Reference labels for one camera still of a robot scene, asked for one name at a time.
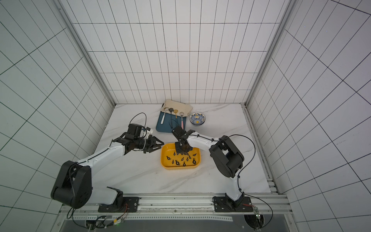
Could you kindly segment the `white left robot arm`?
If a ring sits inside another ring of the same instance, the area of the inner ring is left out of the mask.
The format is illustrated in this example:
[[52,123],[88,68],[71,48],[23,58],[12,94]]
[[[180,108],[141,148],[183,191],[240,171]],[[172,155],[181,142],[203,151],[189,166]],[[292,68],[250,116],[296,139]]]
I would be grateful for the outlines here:
[[151,153],[164,145],[155,136],[147,138],[119,137],[112,141],[119,146],[110,146],[79,161],[66,161],[60,168],[51,190],[51,198],[73,209],[84,205],[99,205],[100,212],[121,212],[128,198],[123,192],[113,187],[93,187],[92,178],[102,168],[132,150]]

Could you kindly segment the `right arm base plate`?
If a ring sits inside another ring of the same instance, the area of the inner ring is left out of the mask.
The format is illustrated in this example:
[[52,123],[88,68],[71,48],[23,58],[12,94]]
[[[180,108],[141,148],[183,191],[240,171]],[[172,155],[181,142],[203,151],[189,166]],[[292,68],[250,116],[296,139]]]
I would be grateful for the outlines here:
[[236,201],[230,198],[227,194],[223,197],[214,196],[212,201],[214,204],[214,211],[218,213],[253,212],[251,199],[249,197],[244,197],[243,195],[241,195]]

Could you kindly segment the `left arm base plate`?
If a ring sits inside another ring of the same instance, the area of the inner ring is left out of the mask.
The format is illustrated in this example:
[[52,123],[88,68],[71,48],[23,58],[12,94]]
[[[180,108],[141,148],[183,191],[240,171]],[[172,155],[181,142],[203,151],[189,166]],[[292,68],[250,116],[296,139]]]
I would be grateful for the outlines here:
[[123,191],[107,187],[107,189],[113,190],[116,193],[116,197],[111,204],[100,204],[98,212],[100,213],[135,213],[138,210],[139,197],[124,197]]

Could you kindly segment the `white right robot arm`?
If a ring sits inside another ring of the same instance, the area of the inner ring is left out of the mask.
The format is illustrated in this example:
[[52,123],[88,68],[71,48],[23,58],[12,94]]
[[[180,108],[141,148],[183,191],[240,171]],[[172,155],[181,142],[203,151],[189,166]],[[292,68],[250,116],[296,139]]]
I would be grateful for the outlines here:
[[237,172],[242,169],[244,156],[228,136],[212,138],[194,130],[185,131],[177,126],[172,130],[177,139],[175,148],[178,153],[189,152],[194,148],[208,151],[218,169],[226,178],[226,196],[237,203],[243,199],[238,189]]

